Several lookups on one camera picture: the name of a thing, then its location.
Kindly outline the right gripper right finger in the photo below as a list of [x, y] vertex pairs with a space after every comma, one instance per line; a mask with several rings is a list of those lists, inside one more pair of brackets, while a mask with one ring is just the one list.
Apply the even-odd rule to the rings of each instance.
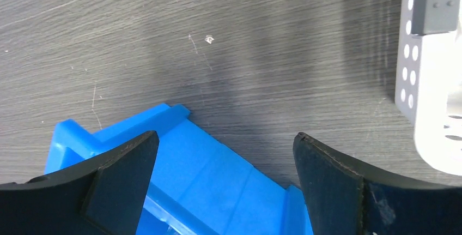
[[314, 234], [461, 234], [461, 188], [392, 173], [300, 132], [293, 155]]

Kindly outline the blue three-compartment bin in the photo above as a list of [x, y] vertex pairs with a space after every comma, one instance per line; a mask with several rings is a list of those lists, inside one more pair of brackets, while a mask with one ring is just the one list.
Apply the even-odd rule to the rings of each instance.
[[138, 234], [312, 234], [302, 191], [283, 188], [189, 120], [160, 104], [97, 132], [56, 125], [45, 173], [153, 130], [159, 148]]

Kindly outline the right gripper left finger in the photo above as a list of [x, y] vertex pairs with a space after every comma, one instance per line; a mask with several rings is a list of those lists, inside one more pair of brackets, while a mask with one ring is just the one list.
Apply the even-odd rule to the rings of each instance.
[[147, 131], [25, 183], [1, 185], [1, 234], [135, 234], [159, 138]]

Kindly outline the white plastic basket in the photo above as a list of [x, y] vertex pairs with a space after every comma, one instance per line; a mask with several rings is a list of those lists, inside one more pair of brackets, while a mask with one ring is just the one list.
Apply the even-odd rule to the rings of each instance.
[[395, 103], [432, 168], [461, 175], [461, 0], [402, 0]]

